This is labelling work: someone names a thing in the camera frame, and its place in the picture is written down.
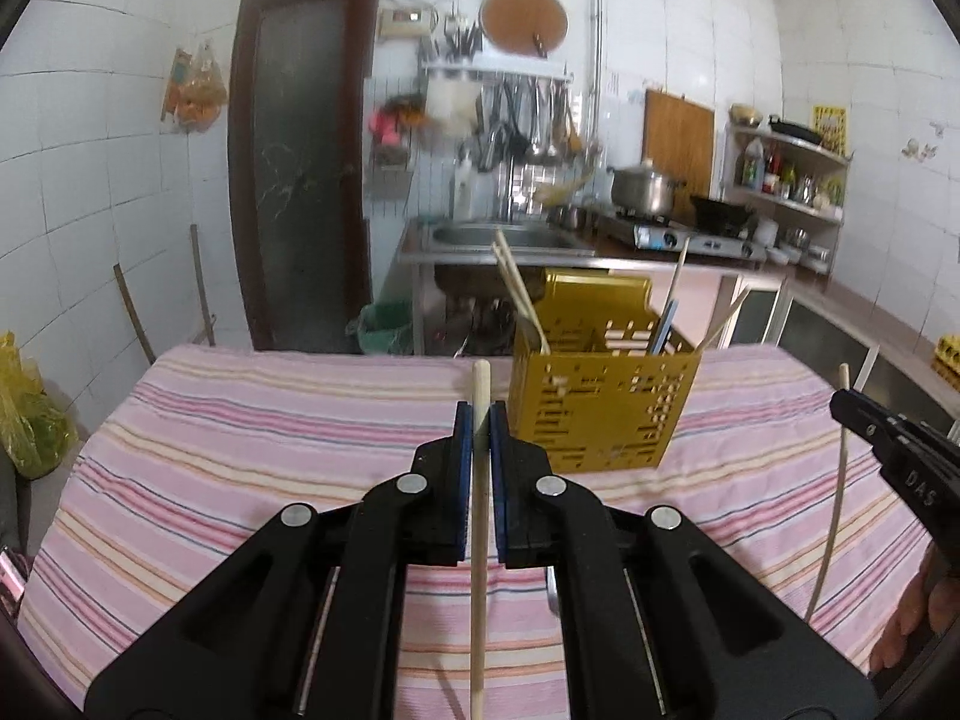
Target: bottle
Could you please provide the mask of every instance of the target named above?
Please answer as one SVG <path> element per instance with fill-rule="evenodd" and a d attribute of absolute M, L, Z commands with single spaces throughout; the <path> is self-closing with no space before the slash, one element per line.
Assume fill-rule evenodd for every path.
<path fill-rule="evenodd" d="M 760 138 L 750 141 L 743 152 L 743 175 L 740 183 L 747 189 L 759 190 L 763 183 L 763 143 Z"/>
<path fill-rule="evenodd" d="M 776 194 L 779 189 L 779 171 L 781 170 L 781 158 L 776 148 L 770 149 L 767 156 L 766 172 L 763 175 L 763 191 L 766 194 Z"/>

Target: electrical outlet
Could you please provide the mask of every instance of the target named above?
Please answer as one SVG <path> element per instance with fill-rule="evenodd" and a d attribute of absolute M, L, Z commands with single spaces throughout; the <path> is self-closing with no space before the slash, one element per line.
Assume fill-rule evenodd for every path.
<path fill-rule="evenodd" d="M 433 18 L 429 8 L 383 8 L 380 11 L 380 40 L 416 40 L 430 37 Z"/>

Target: yellow plastic bag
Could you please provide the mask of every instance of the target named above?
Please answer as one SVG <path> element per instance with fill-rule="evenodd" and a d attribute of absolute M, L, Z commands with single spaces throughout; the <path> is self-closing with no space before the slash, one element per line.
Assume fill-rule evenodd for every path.
<path fill-rule="evenodd" d="M 33 360 L 22 362 L 13 333 L 0 338 L 0 443 L 17 471 L 40 479 L 55 469 L 77 440 L 70 418 L 43 391 Z"/>

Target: kitchen sink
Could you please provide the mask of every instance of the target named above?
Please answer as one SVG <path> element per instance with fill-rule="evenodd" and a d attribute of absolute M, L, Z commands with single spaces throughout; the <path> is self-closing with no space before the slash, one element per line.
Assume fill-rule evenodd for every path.
<path fill-rule="evenodd" d="M 432 228 L 430 247 L 444 250 L 490 250 L 496 240 L 496 228 L 503 230 L 507 244 L 515 251 L 562 251 L 564 254 L 591 255 L 593 249 L 580 239 L 544 223 L 445 223 Z"/>

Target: pink striped tablecloth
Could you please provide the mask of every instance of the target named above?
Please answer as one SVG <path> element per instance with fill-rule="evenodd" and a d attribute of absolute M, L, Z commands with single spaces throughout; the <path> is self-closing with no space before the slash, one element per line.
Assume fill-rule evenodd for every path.
<path fill-rule="evenodd" d="M 505 397 L 510 362 L 493 363 Z M 118 653 L 281 507 L 353 503 L 450 434 L 469 361 L 164 355 L 90 439 L 64 490 L 19 627 L 77 704 Z M 839 430 L 830 389 L 771 346 L 707 353 L 656 470 L 577 478 L 609 505 L 670 503 L 803 613 L 823 552 Z M 847 496 L 814 627 L 855 664 L 928 539 L 851 442 Z M 568 714 L 544 572 L 491 566 L 488 716 Z M 469 707 L 469 566 L 409 573 L 397 715 Z"/>

